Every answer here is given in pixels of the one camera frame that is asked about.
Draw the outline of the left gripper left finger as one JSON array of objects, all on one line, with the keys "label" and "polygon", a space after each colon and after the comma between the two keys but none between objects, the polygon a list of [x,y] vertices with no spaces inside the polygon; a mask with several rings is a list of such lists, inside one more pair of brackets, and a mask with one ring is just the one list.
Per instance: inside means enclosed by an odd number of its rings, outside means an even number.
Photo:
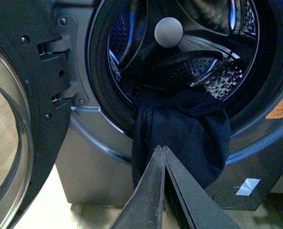
[{"label": "left gripper left finger", "polygon": [[112,229],[161,229],[166,162],[157,146],[133,195],[116,217]]}]

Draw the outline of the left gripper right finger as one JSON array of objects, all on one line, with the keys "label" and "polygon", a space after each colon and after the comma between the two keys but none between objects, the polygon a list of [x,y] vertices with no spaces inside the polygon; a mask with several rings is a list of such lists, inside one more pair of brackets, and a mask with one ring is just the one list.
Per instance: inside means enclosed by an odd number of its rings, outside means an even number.
[{"label": "left gripper right finger", "polygon": [[240,226],[204,191],[174,153],[163,147],[165,194],[181,229],[239,229]]}]

